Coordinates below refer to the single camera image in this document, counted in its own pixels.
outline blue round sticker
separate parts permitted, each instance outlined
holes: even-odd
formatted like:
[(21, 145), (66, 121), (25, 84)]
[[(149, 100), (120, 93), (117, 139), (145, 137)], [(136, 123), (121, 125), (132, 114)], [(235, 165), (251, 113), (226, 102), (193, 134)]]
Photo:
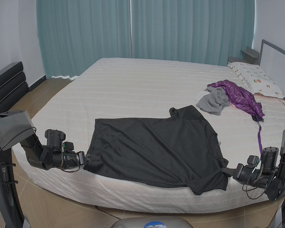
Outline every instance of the blue round sticker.
[(148, 224), (145, 224), (144, 228), (167, 228), (167, 226), (158, 221), (151, 221)]

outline gray headboard frame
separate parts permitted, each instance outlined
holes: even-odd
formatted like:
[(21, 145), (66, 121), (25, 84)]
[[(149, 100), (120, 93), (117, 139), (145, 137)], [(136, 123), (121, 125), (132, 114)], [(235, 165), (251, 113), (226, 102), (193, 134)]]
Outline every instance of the gray headboard frame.
[(258, 65), (260, 65), (260, 63), (261, 63), (262, 52), (263, 52), (263, 46), (264, 46), (264, 44), (266, 44), (266, 45), (272, 47), (273, 49), (275, 49), (275, 50), (277, 50), (278, 52), (280, 52), (280, 53), (282, 53), (282, 54), (285, 55), (285, 50), (283, 50), (283, 49), (277, 47), (276, 45), (274, 45), (274, 44), (272, 44), (272, 43), (270, 43), (270, 42), (268, 42), (268, 41), (266, 41), (266, 40), (262, 40), (262, 45), (261, 45), (261, 51), (260, 51), (260, 56), (259, 56)]

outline black t-shirt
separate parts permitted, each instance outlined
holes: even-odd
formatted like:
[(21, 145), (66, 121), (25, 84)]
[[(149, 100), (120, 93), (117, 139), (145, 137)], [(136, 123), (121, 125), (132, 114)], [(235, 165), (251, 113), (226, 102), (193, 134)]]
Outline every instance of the black t-shirt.
[(192, 105), (170, 109), (170, 118), (95, 119), (87, 153), (100, 160), (84, 169), (106, 177), (176, 188), (195, 195), (226, 190), (217, 133)]

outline bed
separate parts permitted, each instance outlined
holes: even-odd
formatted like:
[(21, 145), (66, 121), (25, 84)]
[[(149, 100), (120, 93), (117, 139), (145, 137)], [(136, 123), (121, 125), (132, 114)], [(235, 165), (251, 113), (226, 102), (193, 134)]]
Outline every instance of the bed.
[[(271, 53), (275, 50), (273, 47), (262, 46), (262, 49), (260, 63), (269, 60), (273, 62), (272, 68), (274, 60), (282, 61), (279, 57), (285, 57), (285, 54), (283, 57)], [(207, 84), (224, 79), (244, 87), (230, 67), (103, 58), (57, 93), (32, 121), (42, 144), (46, 144), (46, 129), (58, 129), (66, 133), (66, 141), (74, 143), (76, 152), (86, 152), (96, 118), (168, 118), (171, 107), (195, 106), (196, 95), (205, 90)], [(256, 95), (255, 99), (262, 103), (265, 113), (261, 132), (263, 147), (280, 147), (285, 129), (285, 100), (262, 95)], [(257, 139), (259, 126), (249, 114), (233, 107), (224, 108), (221, 116), (201, 113), (218, 133), (222, 154), (229, 160), (228, 167), (245, 164), (249, 155), (260, 155)], [(44, 171), (28, 164), (19, 144), (13, 150), (19, 164), (34, 183), (92, 205), (140, 212), (209, 213), (267, 200), (266, 195), (258, 200), (248, 199), (241, 189), (242, 185), (232, 178), (229, 178), (226, 191), (213, 190), (195, 196), (188, 187), (159, 188), (103, 177), (83, 169), (77, 173), (64, 173), (59, 169)], [(250, 192), (250, 196), (256, 197), (261, 193), (262, 190), (256, 189)]]

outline purple strap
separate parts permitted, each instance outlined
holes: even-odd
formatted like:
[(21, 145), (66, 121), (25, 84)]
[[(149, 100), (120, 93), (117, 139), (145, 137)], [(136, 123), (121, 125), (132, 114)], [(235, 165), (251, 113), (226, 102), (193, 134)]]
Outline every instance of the purple strap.
[(260, 153), (262, 154), (263, 152), (263, 147), (262, 147), (262, 143), (261, 143), (261, 130), (262, 130), (262, 127), (261, 127), (261, 124), (259, 123), (259, 119), (256, 117), (257, 119), (257, 123), (259, 124), (259, 132), (257, 134), (257, 139), (258, 139), (258, 142), (259, 142), (259, 149), (260, 149)]

